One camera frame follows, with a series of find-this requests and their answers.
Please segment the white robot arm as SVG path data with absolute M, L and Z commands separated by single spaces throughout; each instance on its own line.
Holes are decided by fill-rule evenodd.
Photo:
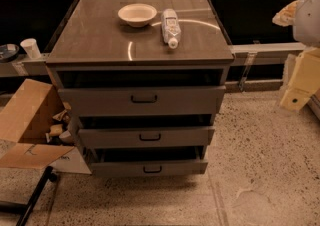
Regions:
M 295 65 L 280 106 L 298 111 L 320 89 L 320 0 L 296 0 L 272 19 L 276 25 L 293 26 L 293 37 L 306 48 Z

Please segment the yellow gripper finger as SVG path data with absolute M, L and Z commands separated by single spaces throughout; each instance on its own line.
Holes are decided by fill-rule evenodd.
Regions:
M 280 106 L 299 111 L 319 89 L 320 49 L 307 49 L 298 56 L 289 54 L 283 72 Z

